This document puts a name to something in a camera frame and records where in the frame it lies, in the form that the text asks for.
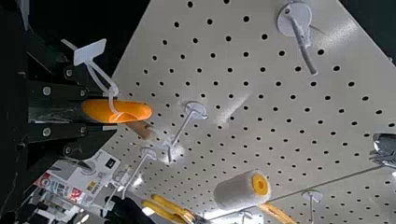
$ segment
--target metal rod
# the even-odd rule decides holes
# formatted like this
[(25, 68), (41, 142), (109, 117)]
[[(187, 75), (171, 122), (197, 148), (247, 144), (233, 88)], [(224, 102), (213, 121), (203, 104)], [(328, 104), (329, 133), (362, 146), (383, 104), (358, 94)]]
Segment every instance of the metal rod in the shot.
[(311, 224), (314, 224), (314, 207), (312, 206), (312, 200), (313, 200), (313, 198), (312, 198), (313, 196), (312, 196), (312, 194), (310, 194), (309, 195), (309, 209), (311, 210), (310, 211), (310, 215), (311, 215)]
[(181, 125), (180, 129), (177, 131), (177, 134), (176, 134), (174, 140), (172, 141), (172, 145), (171, 145), (172, 147), (174, 147), (174, 146), (176, 145), (177, 140), (178, 140), (178, 138), (179, 138), (180, 135), (181, 135), (181, 132), (183, 132), (183, 130), (186, 128), (186, 126), (187, 126), (187, 124), (189, 123), (189, 121), (190, 121), (190, 119), (191, 119), (193, 113), (195, 113), (195, 111), (192, 110), (192, 111), (190, 112), (190, 114), (187, 116), (187, 118), (184, 120), (184, 122), (183, 122), (183, 124)]
[(180, 129), (177, 131), (176, 136), (174, 140), (172, 141), (171, 145), (168, 146), (168, 161), (172, 162), (172, 149), (176, 145), (178, 138), (180, 137), (181, 133), (183, 130), (186, 128), (187, 124), (189, 123), (190, 119), (192, 118), (192, 114), (195, 113), (195, 111), (191, 111), (190, 114), (186, 117), (184, 120), (183, 124), (181, 125)]
[(306, 41), (304, 38), (309, 38), (308, 36), (304, 36), (302, 29), (298, 25), (297, 21), (292, 17), (289, 16), (289, 20), (291, 22), (291, 26), (293, 27), (294, 34), (297, 38), (297, 43), (300, 48), (300, 51), (303, 55), (303, 59), (305, 61), (306, 66), (308, 67), (309, 72), (311, 73), (312, 76), (315, 76), (318, 74), (317, 68), (314, 66), (312, 63), (311, 58), (309, 57), (309, 53), (307, 48), (307, 45), (305, 44)]
[(122, 199), (123, 200), (125, 199), (126, 190), (131, 185), (132, 181), (134, 180), (134, 177), (136, 176), (137, 172), (140, 170), (140, 167), (143, 165), (143, 162), (145, 162), (147, 156), (148, 156), (148, 154), (145, 154), (143, 159), (139, 162), (139, 165), (137, 166), (137, 168), (134, 170), (134, 173), (132, 174), (131, 178), (129, 179), (128, 184), (125, 185), (125, 189), (123, 189), (123, 191), (122, 191)]

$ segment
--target orange handle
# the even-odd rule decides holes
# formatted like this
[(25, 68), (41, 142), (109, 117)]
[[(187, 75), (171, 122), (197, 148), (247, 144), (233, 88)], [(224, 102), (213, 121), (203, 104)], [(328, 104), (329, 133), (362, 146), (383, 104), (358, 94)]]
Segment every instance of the orange handle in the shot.
[(114, 107), (121, 113), (114, 114), (108, 104), (108, 100), (87, 100), (82, 103), (82, 111), (101, 123), (124, 123), (137, 121), (151, 117), (152, 109), (149, 105), (138, 102), (114, 101)]
[(258, 207), (266, 214), (276, 218), (278, 221), (280, 221), (283, 224), (297, 224), (291, 217), (286, 215), (282, 210), (269, 203), (260, 204), (258, 205)]

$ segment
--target paint roller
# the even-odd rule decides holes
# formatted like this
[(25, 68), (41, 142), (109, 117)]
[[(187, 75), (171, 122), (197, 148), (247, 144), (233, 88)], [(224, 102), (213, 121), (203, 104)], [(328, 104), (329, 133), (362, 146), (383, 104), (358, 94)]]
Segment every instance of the paint roller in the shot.
[(219, 183), (213, 192), (222, 210), (240, 210), (266, 203), (271, 198), (271, 186), (259, 170), (252, 170)]

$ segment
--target white plastic hook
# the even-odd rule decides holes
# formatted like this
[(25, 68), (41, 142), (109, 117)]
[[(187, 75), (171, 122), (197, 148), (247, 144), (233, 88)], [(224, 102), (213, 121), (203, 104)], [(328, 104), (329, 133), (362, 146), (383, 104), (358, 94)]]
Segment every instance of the white plastic hook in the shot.
[(318, 74), (312, 63), (307, 48), (311, 46), (309, 26), (312, 21), (312, 11), (309, 5), (301, 2), (289, 3), (279, 13), (277, 28), (286, 36), (295, 36), (311, 76)]
[[(75, 45), (67, 41), (66, 39), (61, 40), (67, 47), (74, 51), (74, 66), (85, 63), (87, 65), (88, 72), (90, 73), (93, 81), (98, 85), (98, 87), (108, 95), (108, 103), (111, 111), (114, 114), (117, 114), (115, 120), (117, 120), (123, 113), (119, 112), (114, 106), (114, 97), (120, 93), (117, 84), (100, 68), (93, 59), (99, 55), (101, 55), (105, 51), (106, 40), (101, 39), (96, 41), (90, 45), (82, 47), (78, 49)], [(98, 76), (95, 74), (96, 71), (101, 75), (101, 77), (110, 85), (110, 88), (107, 89), (105, 85), (100, 81)]]

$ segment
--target metal hook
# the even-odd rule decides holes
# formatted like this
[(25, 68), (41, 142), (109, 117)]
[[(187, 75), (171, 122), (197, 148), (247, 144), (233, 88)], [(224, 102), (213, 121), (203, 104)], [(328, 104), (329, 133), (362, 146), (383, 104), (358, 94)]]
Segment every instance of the metal hook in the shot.
[(170, 144), (168, 143), (167, 153), (168, 153), (168, 161), (169, 161), (169, 163), (172, 162), (172, 149), (175, 147), (178, 139), (181, 136), (181, 133), (186, 128), (186, 126), (189, 123), (189, 121), (191, 119), (207, 119), (208, 118), (208, 115), (206, 114), (205, 107), (202, 104), (198, 103), (198, 102), (187, 102), (186, 105), (185, 105), (185, 111), (189, 115), (186, 117), (186, 119), (184, 120), (183, 124), (178, 129), (177, 134), (176, 134), (175, 138), (172, 140), (172, 142)]

